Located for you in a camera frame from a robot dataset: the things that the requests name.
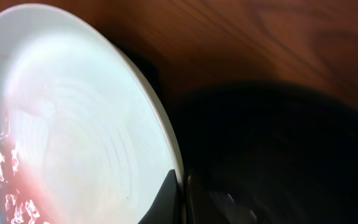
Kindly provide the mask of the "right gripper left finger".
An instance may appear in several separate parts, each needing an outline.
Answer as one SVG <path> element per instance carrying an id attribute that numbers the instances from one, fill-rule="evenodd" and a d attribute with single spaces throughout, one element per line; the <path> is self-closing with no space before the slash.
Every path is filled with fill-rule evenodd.
<path id="1" fill-rule="evenodd" d="M 139 224 L 180 224 L 180 193 L 176 173 L 170 170 L 148 212 Z"/>

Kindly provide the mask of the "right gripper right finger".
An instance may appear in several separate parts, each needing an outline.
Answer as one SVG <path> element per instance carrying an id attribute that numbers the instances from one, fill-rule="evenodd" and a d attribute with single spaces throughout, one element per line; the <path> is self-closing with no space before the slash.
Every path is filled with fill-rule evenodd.
<path id="1" fill-rule="evenodd" d="M 253 211 L 225 192 L 208 189 L 191 171 L 186 181 L 186 211 L 192 224 L 255 224 Z"/>

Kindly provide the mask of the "mint plate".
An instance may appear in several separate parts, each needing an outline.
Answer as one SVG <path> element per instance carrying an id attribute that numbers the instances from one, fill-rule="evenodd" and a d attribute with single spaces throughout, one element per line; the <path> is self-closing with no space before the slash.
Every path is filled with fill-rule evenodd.
<path id="1" fill-rule="evenodd" d="M 136 64 L 85 21 L 45 4 L 0 12 L 0 223 L 139 223 L 175 133 Z"/>

